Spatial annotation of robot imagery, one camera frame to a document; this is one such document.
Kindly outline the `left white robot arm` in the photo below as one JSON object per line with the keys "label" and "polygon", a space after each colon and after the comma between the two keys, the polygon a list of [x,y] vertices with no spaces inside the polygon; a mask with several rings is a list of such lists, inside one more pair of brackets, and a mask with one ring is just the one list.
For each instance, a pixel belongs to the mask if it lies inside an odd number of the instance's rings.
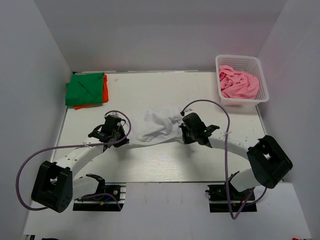
{"label": "left white robot arm", "polygon": [[107,149],[129,143],[123,125],[126,120],[115,115],[105,116],[105,122],[88,134],[86,141],[54,162],[44,161],[38,170],[31,199],[57,213],[63,212],[73,200],[119,200],[113,190],[106,189],[106,181],[99,175],[76,175],[94,158]]}

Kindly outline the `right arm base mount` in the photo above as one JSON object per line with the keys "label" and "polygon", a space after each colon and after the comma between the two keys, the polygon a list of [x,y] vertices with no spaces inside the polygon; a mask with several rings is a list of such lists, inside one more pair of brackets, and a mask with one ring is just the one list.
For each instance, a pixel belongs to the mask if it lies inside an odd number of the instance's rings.
{"label": "right arm base mount", "polygon": [[[245,199],[250,195],[251,190],[247,189],[238,192],[233,186],[229,185],[230,202],[232,212],[235,214],[239,211]],[[210,213],[228,213],[227,189],[225,184],[210,184],[207,186],[205,193],[208,195]],[[242,212],[253,213],[257,212],[257,205],[253,203],[256,200],[255,194],[252,193]]]}

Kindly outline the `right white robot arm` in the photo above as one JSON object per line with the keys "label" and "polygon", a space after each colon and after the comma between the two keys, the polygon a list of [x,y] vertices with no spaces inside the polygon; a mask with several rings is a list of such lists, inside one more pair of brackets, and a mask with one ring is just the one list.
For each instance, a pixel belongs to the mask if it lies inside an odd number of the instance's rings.
{"label": "right white robot arm", "polygon": [[258,186],[273,189],[293,168],[293,163],[270,135],[254,139],[219,131],[216,125],[206,126],[199,115],[192,112],[182,118],[180,125],[183,143],[198,143],[211,149],[231,152],[246,160],[250,168],[228,178],[229,186],[243,192]]}

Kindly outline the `pink t shirt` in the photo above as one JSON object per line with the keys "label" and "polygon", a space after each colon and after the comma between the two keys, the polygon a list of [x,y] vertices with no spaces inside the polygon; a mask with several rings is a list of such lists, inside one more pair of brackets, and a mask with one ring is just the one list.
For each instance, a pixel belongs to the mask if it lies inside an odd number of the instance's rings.
{"label": "pink t shirt", "polygon": [[230,99],[254,100],[260,89],[258,78],[250,73],[234,70],[231,66],[218,68],[221,94]]}

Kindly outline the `white t shirt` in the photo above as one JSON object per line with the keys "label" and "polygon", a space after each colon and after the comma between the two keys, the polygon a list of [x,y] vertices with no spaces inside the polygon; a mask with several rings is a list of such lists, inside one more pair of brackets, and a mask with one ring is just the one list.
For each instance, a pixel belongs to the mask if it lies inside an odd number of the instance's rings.
{"label": "white t shirt", "polygon": [[142,148],[163,143],[183,143],[181,109],[165,106],[131,116],[130,148]]}

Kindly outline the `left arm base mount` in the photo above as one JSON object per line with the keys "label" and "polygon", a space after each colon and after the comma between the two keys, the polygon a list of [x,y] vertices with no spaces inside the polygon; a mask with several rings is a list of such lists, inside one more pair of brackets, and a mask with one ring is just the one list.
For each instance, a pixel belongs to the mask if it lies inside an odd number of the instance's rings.
{"label": "left arm base mount", "polygon": [[106,183],[96,197],[76,199],[74,212],[120,212],[125,204],[126,183]]}

